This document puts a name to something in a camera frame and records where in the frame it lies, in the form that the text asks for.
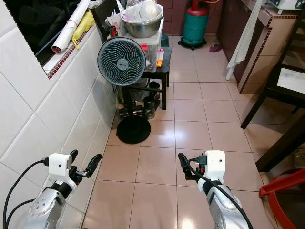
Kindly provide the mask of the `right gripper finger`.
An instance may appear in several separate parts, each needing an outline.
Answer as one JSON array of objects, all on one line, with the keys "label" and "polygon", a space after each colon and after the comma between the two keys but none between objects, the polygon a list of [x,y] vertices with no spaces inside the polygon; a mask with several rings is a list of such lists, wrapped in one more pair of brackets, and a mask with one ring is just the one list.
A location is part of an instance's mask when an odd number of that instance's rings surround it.
[{"label": "right gripper finger", "polygon": [[192,167],[189,159],[183,153],[178,153],[177,157],[179,159],[185,180],[194,180],[194,174],[192,173]]}]

